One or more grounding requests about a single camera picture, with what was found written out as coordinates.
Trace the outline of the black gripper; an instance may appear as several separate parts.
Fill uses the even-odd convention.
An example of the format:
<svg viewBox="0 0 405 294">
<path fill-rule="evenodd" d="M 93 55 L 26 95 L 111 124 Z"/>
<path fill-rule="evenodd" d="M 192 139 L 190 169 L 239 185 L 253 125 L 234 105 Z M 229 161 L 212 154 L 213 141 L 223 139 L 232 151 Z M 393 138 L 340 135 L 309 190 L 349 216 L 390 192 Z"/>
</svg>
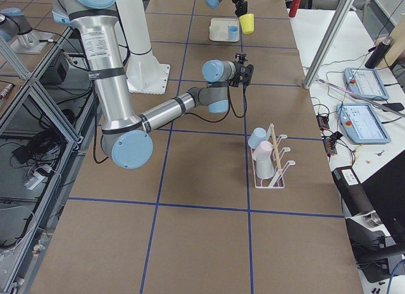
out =
<svg viewBox="0 0 405 294">
<path fill-rule="evenodd" d="M 242 84 L 243 87 L 247 87 L 251 84 L 254 66 L 252 64 L 245 65 L 244 63 L 246 61 L 246 54 L 235 54 L 235 61 L 232 62 L 232 66 L 235 70 L 228 79 L 229 86 L 238 87 L 240 84 Z"/>
<path fill-rule="evenodd" d="M 245 0 L 232 0 L 235 3 L 235 15 L 241 17 L 248 12 L 248 5 Z"/>
</svg>

